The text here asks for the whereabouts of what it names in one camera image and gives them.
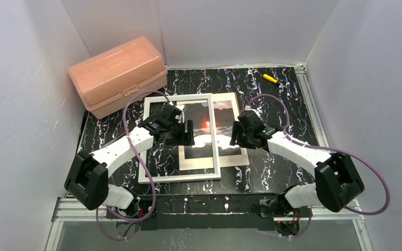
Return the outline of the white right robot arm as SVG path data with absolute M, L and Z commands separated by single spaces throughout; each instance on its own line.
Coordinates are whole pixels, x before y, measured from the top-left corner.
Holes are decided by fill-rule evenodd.
M 290 186 L 274 199 L 261 202 L 266 212 L 287 214 L 313 206 L 339 212 L 365 189 L 349 155 L 308 147 L 281 128 L 265 125 L 254 110 L 243 112 L 233 123 L 230 145 L 279 155 L 314 177 L 312 184 Z

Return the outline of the sunset photo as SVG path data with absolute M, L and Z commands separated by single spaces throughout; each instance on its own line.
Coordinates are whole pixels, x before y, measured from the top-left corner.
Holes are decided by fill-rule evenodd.
M 218 154 L 220 157 L 241 155 L 241 150 L 231 146 L 232 126 L 235 121 L 232 100 L 214 101 L 214 117 Z M 194 145 L 184 147 L 185 159 L 213 156 L 209 108 L 206 102 L 197 101 L 184 105 L 185 118 L 193 122 Z

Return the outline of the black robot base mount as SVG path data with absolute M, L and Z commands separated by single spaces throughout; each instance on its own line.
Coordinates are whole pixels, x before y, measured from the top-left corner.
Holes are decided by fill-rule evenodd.
M 270 193 L 158 195 L 144 231 L 164 229 L 257 229 L 296 234 L 309 219 L 307 208 L 273 211 Z

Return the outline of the white picture frame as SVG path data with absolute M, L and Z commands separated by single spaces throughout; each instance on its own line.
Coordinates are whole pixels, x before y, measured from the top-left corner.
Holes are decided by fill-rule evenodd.
M 214 108 L 213 108 L 213 100 L 212 94 L 189 94 L 189 95 L 174 95 L 174 96 L 159 96 L 159 97 L 145 97 L 144 98 L 144 109 L 143 109 L 143 118 L 147 118 L 150 114 L 150 104 L 156 102 L 166 102 L 170 100 L 174 103 L 178 101 L 195 101 L 195 100 L 204 100 L 207 102 L 207 107 L 209 111 L 209 121 L 214 123 Z M 217 146 L 217 137 L 216 137 L 216 126 L 212 125 L 211 129 L 211 143 L 213 146 L 213 156 L 211 158 L 213 162 L 213 173 L 204 173 L 204 174 L 190 174 L 190 175 L 177 175 L 177 176 L 159 176 L 152 177 L 155 183 L 171 183 L 171 182 L 191 182 L 191 181 L 200 181 L 200 180 L 216 180 L 221 178 L 220 167 L 219 167 L 219 154 L 218 154 L 218 146 Z

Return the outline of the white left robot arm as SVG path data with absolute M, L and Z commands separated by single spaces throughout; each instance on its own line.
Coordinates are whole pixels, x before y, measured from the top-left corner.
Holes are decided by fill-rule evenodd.
M 127 209 L 133 194 L 109 184 L 109 177 L 136 154 L 155 145 L 192 146 L 194 122 L 186 119 L 182 106 L 166 104 L 162 111 L 143 119 L 129 134 L 109 146 L 87 153 L 78 152 L 64 188 L 89 210 L 100 206 Z

